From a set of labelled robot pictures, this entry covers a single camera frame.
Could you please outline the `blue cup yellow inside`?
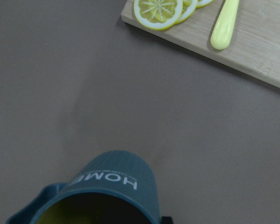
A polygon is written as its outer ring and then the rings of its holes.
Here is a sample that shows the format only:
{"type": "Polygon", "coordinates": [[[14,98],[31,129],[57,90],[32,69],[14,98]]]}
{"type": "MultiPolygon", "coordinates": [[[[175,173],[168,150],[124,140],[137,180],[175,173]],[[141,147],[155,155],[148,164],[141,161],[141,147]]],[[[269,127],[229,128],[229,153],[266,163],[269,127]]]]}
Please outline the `blue cup yellow inside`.
{"type": "Polygon", "coordinates": [[[171,224],[160,214],[155,176],[122,150],[94,158],[68,183],[44,187],[9,224],[171,224]]]}

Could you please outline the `lemon slice one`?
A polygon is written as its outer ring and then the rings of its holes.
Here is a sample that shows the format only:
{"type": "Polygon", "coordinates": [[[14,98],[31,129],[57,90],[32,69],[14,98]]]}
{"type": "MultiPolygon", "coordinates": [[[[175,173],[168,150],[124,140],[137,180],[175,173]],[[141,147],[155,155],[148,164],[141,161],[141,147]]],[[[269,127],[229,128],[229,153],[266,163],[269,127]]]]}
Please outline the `lemon slice one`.
{"type": "Polygon", "coordinates": [[[173,26],[182,9],[181,0],[135,0],[133,3],[136,20],[152,30],[165,30],[173,26]]]}

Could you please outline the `yellow plastic knife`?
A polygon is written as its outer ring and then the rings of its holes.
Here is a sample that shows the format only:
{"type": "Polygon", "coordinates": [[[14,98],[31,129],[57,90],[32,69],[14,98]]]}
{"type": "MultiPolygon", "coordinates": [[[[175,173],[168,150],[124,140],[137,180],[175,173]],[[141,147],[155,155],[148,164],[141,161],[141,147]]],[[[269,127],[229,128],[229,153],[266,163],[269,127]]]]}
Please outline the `yellow plastic knife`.
{"type": "Polygon", "coordinates": [[[224,50],[230,45],[238,6],[239,0],[224,1],[210,38],[210,43],[214,49],[224,50]]]}

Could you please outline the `lemon slice two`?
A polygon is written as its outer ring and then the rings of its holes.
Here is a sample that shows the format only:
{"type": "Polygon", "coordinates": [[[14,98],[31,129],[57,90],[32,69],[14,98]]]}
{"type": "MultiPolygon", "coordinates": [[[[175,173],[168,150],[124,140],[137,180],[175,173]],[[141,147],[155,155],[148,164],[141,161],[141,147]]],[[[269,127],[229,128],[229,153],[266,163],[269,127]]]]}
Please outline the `lemon slice two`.
{"type": "Polygon", "coordinates": [[[185,21],[193,14],[198,4],[198,0],[183,0],[182,3],[183,3],[182,13],[180,17],[177,19],[177,21],[175,22],[176,24],[185,21]]]}

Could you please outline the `lemon slice three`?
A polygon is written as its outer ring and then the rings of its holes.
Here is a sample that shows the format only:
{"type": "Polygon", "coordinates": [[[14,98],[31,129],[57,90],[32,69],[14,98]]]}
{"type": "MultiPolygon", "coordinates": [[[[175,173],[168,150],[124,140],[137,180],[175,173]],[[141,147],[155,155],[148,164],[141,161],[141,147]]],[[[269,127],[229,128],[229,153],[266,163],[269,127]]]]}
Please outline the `lemon slice three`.
{"type": "Polygon", "coordinates": [[[205,6],[209,5],[209,4],[211,4],[212,2],[213,2],[213,0],[198,0],[196,8],[205,7],[205,6]]]}

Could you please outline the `wooden cutting board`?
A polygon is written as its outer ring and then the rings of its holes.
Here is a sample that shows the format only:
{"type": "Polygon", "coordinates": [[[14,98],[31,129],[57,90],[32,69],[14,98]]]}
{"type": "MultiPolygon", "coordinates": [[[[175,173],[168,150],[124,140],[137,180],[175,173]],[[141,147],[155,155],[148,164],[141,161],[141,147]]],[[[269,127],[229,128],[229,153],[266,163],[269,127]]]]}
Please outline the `wooden cutting board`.
{"type": "Polygon", "coordinates": [[[280,0],[128,0],[121,18],[280,88],[280,0]]]}

